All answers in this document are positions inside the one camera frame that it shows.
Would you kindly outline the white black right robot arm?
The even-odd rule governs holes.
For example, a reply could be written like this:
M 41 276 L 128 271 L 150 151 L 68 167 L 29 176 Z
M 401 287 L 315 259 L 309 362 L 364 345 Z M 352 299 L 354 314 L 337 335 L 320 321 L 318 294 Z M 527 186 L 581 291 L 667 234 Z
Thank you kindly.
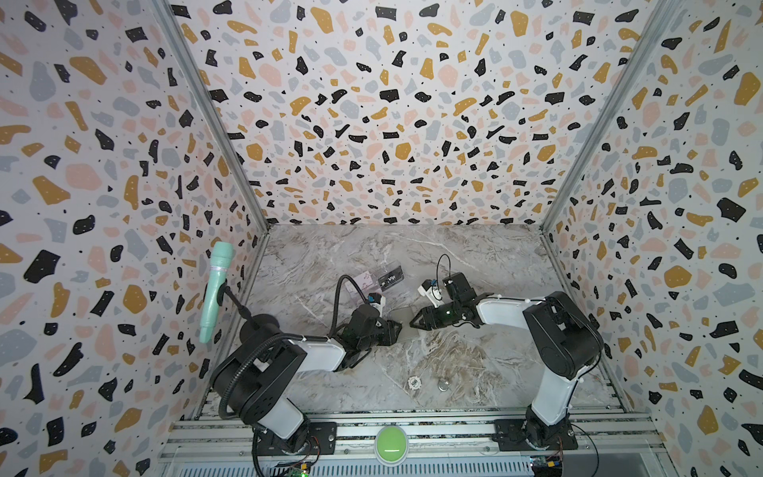
M 430 301 L 409 325 L 430 331 L 469 324 L 474 328 L 500 325 L 527 330 L 544 364 L 540 389 L 528 406 L 525 420 L 511 430 L 497 425 L 495 440 L 512 447 L 546 450 L 564 443 L 571 431 L 569 409 L 579 381 L 598 366 L 603 339 L 593 324 L 562 291 L 542 298 L 479 294 L 466 276 L 444 280 L 450 300 L 443 300 L 439 283 L 425 280 L 418 293 Z

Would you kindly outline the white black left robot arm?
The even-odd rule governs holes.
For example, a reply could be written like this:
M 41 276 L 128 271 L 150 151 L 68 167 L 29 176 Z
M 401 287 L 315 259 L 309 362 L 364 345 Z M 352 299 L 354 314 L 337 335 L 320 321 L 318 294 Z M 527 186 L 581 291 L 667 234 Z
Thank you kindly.
M 293 378 L 308 372 L 355 368 L 375 347 L 397 343 L 403 326 L 363 304 L 336 337 L 284 333 L 275 317 L 244 314 L 242 345 L 214 371 L 212 388 L 221 400 L 221 419 L 239 419 L 266 430 L 289 453 L 310 439 L 310 420 L 284 393 Z

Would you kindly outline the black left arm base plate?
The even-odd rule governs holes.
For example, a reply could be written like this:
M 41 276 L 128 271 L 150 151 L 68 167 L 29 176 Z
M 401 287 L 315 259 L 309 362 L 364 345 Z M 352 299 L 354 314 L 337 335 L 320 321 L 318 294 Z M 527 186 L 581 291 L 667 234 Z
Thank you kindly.
M 278 437 L 272 431 L 254 429 L 252 454 L 257 456 L 297 456 L 308 453 L 333 455 L 337 444 L 337 423 L 306 421 L 292 437 Z

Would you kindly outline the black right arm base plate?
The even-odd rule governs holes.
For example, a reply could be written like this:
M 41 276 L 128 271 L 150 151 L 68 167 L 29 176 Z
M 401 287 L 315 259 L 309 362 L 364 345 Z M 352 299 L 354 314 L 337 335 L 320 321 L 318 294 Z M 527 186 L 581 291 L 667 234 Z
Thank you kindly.
M 500 451 L 567 451 L 578 449 L 568 417 L 556 425 L 545 425 L 539 419 L 497 419 L 492 441 Z

